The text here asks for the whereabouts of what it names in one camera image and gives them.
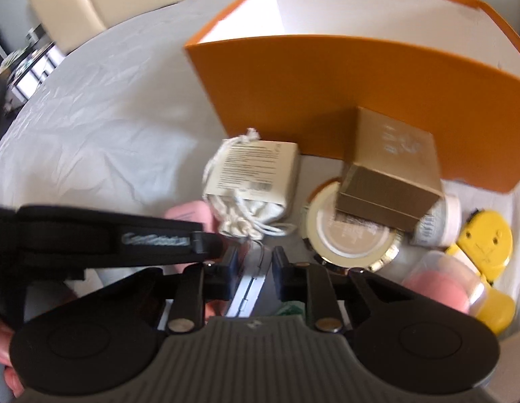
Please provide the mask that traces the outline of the person's right hand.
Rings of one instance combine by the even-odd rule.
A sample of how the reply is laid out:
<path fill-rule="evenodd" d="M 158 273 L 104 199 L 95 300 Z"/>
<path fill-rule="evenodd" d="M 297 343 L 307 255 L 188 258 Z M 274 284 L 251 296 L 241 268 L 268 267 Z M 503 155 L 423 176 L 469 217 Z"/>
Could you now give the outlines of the person's right hand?
<path fill-rule="evenodd" d="M 10 359 L 9 348 L 14 334 L 14 330 L 0 319 L 0 364 L 5 367 L 5 384 L 13 392 L 13 395 L 19 398 L 25 389 L 21 384 L 18 374 L 13 369 Z"/>

